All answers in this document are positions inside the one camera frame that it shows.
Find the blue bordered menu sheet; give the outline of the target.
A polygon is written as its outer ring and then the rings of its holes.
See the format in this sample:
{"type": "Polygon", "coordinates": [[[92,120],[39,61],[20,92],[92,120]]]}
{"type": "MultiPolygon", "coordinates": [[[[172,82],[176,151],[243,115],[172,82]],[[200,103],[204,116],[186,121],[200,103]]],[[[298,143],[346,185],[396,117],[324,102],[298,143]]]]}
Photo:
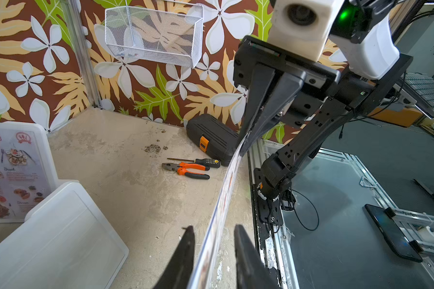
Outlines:
{"type": "Polygon", "coordinates": [[[223,185],[204,236],[197,263],[187,285],[189,289],[206,289],[209,287],[237,178],[237,170],[242,160],[241,151],[245,141],[246,137],[243,137],[225,173],[223,185]]]}

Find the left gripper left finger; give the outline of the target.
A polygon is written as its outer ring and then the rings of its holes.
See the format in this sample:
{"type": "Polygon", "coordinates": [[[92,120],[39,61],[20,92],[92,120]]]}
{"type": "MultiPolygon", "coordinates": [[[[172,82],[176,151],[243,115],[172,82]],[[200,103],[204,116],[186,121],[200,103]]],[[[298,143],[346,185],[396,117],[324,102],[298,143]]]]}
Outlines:
{"type": "Polygon", "coordinates": [[[184,234],[154,289],[186,289],[194,268],[195,233],[193,226],[184,234]]]}

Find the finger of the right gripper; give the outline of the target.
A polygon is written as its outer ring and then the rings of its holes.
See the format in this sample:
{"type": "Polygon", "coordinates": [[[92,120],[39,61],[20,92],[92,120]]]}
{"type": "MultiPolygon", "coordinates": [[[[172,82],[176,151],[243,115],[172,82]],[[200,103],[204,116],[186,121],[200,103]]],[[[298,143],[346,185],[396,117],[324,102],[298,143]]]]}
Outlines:
{"type": "Polygon", "coordinates": [[[293,74],[275,70],[275,75],[267,90],[264,102],[243,144],[241,156],[244,156],[257,139],[278,123],[280,119],[278,114],[294,99],[295,95],[304,85],[305,79],[306,72],[303,70],[295,71],[293,74]]]}
{"type": "Polygon", "coordinates": [[[248,88],[247,105],[242,128],[239,133],[240,143],[244,143],[243,139],[247,138],[247,135],[250,133],[274,75],[275,70],[272,67],[263,64],[255,65],[252,72],[250,86],[248,88]]]}

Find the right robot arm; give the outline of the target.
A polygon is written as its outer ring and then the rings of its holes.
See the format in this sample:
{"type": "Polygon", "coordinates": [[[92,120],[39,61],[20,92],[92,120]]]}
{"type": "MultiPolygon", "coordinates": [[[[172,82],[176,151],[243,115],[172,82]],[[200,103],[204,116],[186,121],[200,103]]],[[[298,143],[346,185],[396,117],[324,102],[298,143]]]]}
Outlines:
{"type": "Polygon", "coordinates": [[[238,155],[279,122],[299,134],[255,170],[263,223],[276,224],[292,179],[332,132],[371,113],[411,64],[389,28],[396,1],[271,1],[266,41],[245,36],[233,80],[247,89],[238,155]]]}

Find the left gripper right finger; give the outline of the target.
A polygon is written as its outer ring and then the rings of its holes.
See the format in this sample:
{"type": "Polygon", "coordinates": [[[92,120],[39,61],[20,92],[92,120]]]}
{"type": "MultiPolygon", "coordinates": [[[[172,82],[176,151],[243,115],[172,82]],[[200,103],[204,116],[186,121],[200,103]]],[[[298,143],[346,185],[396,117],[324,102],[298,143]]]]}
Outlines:
{"type": "Polygon", "coordinates": [[[278,289],[242,225],[234,229],[237,289],[278,289]]]}

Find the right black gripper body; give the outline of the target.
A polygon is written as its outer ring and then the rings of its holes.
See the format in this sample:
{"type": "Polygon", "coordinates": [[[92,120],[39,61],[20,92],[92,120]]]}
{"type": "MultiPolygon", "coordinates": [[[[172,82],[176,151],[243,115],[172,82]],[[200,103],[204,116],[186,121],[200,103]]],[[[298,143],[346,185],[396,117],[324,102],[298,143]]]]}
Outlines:
{"type": "Polygon", "coordinates": [[[245,36],[234,57],[233,82],[247,91],[243,128],[300,128],[337,86],[337,70],[245,36]]]}

